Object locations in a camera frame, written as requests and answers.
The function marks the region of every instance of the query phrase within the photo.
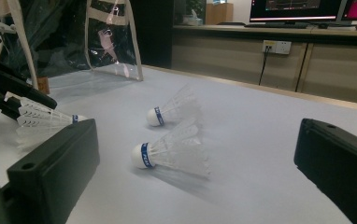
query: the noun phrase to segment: shuttlecock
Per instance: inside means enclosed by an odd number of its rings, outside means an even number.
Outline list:
[[[201,106],[189,85],[184,86],[164,106],[149,110],[147,122],[151,126],[161,126],[166,122],[176,123],[187,118],[200,118]]]
[[[196,119],[185,119],[155,143],[137,145],[132,150],[132,163],[140,169],[158,164],[194,175],[210,174]]]
[[[86,119],[81,115],[66,115],[27,98],[21,99],[19,113],[17,121],[21,127],[16,132],[20,137],[19,149],[23,151],[36,148],[64,127]]]

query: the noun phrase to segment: blue shuttlecock band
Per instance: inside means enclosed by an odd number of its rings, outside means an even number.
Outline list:
[[[78,123],[78,122],[79,122],[79,116],[73,115],[73,123]]]
[[[156,118],[158,118],[159,120],[159,124],[164,125],[164,120],[162,119],[161,110],[159,109],[159,106],[155,107],[154,109],[155,109]]]
[[[147,146],[148,146],[148,143],[144,143],[143,145],[141,145],[141,158],[143,158],[144,164],[148,168],[150,168],[150,167],[152,167],[152,165],[150,163],[149,153],[147,152]]]

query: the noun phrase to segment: clear plastic sheet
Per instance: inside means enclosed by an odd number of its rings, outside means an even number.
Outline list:
[[[142,79],[136,29],[128,0],[19,2],[38,77],[92,69]],[[3,38],[6,51],[1,60],[30,77],[18,37],[4,35]]]

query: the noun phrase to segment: robotic hand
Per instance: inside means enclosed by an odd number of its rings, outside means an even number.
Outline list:
[[[0,63],[0,110],[1,113],[12,119],[16,119],[20,115],[18,108],[21,103],[15,97],[6,100],[7,92],[39,102],[51,109],[57,106],[52,98],[34,89],[32,85],[26,82],[26,79],[26,77],[16,74],[12,69]]]

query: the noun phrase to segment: table surface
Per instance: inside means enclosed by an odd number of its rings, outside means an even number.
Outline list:
[[[90,72],[50,79],[58,110],[96,120],[101,154],[68,224],[350,223],[297,170],[293,155],[303,118],[357,135],[356,104],[327,104],[320,97],[148,67],[143,73],[142,82]],[[204,112],[210,178],[158,166],[136,169],[132,148],[169,132],[148,126],[148,110],[164,105],[186,84]],[[0,114],[0,186],[7,183],[6,169],[21,157],[16,128],[14,120]]]

